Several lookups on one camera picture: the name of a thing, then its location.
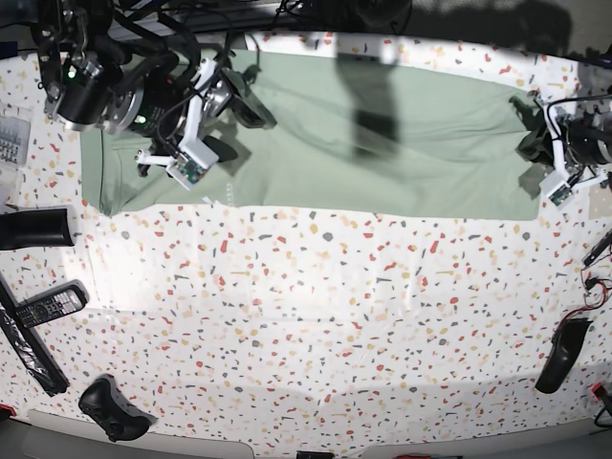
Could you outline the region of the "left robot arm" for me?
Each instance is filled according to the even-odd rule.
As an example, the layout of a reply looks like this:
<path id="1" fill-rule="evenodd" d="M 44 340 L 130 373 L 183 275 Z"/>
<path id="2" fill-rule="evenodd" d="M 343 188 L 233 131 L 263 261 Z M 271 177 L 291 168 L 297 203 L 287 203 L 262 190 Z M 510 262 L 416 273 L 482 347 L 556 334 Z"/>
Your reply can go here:
<path id="1" fill-rule="evenodd" d="M 538 185 L 527 173 L 520 183 L 557 207 L 581 189 L 611 182 L 611 54 L 579 61 L 577 78 L 563 98 L 539 90 L 528 94 L 529 102 L 510 98 L 528 131 L 516 152 L 540 169 Z"/>

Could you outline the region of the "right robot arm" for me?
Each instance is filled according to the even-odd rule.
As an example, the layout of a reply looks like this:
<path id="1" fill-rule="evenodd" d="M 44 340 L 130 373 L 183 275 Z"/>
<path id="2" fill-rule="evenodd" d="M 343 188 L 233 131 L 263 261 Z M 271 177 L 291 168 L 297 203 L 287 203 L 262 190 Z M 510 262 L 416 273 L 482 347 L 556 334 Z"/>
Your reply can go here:
<path id="1" fill-rule="evenodd" d="M 230 46 L 213 58 L 185 23 L 154 1 L 131 14 L 114 1 L 10 1 L 4 19 L 30 27 L 45 111 L 73 131 L 129 131 L 151 144 L 138 173 L 152 165 L 191 188 L 235 149 L 202 133 L 225 111 L 246 128 L 276 120 L 230 65 Z"/>

